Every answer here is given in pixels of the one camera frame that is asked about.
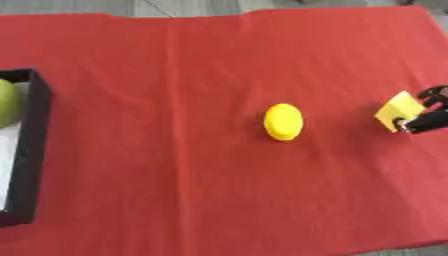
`yellow sponge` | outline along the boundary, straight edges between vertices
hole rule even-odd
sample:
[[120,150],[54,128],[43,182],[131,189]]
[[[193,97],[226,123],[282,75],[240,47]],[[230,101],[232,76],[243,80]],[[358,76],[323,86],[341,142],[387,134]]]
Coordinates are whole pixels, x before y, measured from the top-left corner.
[[425,110],[425,107],[414,99],[407,91],[402,91],[390,99],[375,114],[377,118],[391,132],[397,132],[393,120],[397,117],[406,120],[414,119]]

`red cloth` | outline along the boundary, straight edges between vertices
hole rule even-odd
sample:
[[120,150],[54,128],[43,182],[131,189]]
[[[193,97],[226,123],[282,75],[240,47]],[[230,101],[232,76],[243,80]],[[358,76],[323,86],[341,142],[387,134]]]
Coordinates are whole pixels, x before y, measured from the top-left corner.
[[[373,118],[401,90],[448,83],[423,9],[212,18],[0,17],[0,68],[54,99],[37,220],[0,254],[295,256],[448,238],[447,131]],[[263,112],[305,117],[289,143]]]

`green ball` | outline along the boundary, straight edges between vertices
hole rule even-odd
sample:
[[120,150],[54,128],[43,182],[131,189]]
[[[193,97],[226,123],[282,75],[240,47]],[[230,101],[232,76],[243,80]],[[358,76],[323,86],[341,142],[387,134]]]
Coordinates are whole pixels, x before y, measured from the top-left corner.
[[0,79],[0,128],[19,118],[20,90],[11,82]]

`black tray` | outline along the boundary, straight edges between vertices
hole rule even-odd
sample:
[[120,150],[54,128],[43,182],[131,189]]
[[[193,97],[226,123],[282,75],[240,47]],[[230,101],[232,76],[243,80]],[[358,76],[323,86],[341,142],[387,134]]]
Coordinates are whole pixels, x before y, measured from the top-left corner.
[[12,159],[0,166],[3,168],[3,175],[0,169],[0,179],[3,179],[0,180],[0,226],[31,223],[37,204],[52,93],[34,69],[0,70],[0,79],[23,83],[26,87],[19,122],[3,128],[9,130],[0,129],[0,135],[6,133],[3,142],[9,136],[12,145],[11,150],[3,149],[8,152],[4,154],[6,159]]

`robotic arm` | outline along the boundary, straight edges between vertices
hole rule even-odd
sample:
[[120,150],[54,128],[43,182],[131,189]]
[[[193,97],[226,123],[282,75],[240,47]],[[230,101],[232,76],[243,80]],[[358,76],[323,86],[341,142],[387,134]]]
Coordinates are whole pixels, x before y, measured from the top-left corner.
[[431,112],[420,114],[413,120],[397,118],[394,120],[398,130],[408,133],[421,133],[443,127],[448,127],[448,86],[439,85],[422,91],[417,96],[424,101],[425,107],[440,104]]

